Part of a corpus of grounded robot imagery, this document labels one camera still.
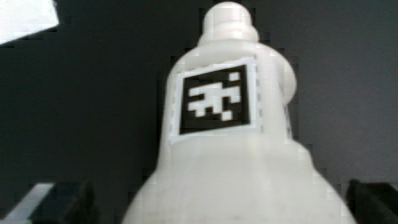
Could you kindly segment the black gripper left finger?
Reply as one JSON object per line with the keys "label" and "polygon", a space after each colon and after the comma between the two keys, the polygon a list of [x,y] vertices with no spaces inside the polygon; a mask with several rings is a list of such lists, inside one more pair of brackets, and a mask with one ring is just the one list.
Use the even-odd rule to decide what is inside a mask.
{"label": "black gripper left finger", "polygon": [[94,187],[89,181],[60,182],[30,215],[32,224],[100,224]]}

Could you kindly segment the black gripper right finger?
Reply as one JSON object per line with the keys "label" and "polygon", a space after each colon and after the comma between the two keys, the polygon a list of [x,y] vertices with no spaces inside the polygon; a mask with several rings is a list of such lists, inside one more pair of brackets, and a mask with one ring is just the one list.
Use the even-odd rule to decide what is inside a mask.
{"label": "black gripper right finger", "polygon": [[346,201],[357,224],[398,224],[398,184],[352,179]]}

